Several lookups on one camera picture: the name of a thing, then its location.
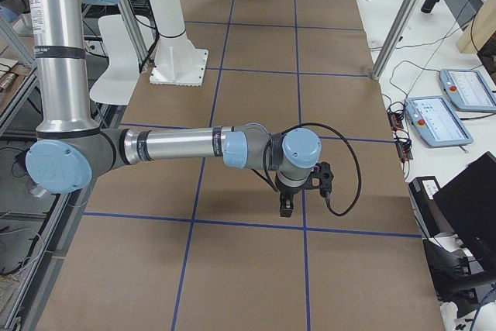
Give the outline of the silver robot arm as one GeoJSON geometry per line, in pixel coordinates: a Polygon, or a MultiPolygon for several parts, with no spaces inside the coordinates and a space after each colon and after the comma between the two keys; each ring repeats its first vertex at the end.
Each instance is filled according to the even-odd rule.
{"type": "Polygon", "coordinates": [[[87,187],[94,178],[139,162],[220,157],[225,165],[267,178],[288,217],[302,190],[331,192],[332,173],[320,161],[321,142],[308,129],[269,133],[259,124],[203,129],[102,129],[91,117],[81,5],[84,0],[29,0],[43,120],[26,155],[35,183],[54,194],[87,187]]]}

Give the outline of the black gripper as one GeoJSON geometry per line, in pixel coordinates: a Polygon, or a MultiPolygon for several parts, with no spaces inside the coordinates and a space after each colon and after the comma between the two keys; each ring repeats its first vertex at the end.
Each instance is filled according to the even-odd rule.
{"type": "Polygon", "coordinates": [[[280,193],[280,208],[279,213],[281,218],[290,218],[294,211],[294,196],[302,190],[306,189],[306,183],[304,182],[298,186],[289,186],[276,178],[275,185],[280,193]]]}

